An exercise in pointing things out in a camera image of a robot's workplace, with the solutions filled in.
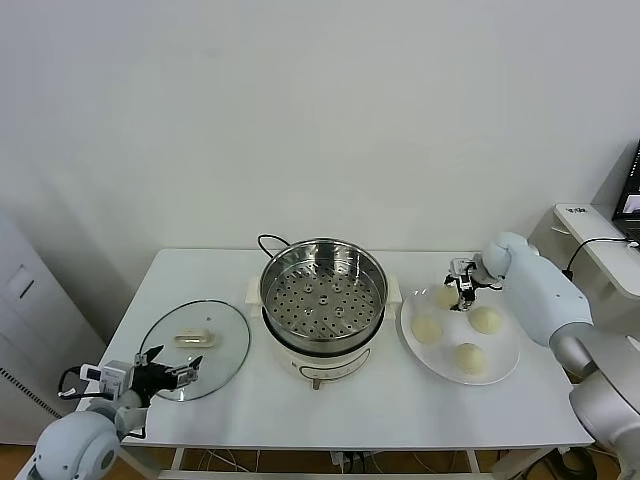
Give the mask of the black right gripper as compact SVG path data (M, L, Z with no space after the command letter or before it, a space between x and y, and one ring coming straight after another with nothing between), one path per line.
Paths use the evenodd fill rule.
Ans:
M458 290L458 301L452 306L453 311L466 312L476 301L475 290L491 289L500 291L502 283L491 277L485 270L469 267L461 268L457 274L449 272L444 280L445 285L454 285Z

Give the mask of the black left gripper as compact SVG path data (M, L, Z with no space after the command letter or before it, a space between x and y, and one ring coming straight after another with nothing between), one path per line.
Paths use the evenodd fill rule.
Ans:
M203 356L172 368L152 363L163 348L163 345L158 345L135 355L131 389L141 400L151 400L162 390L172 391L175 388L182 388L198 379Z

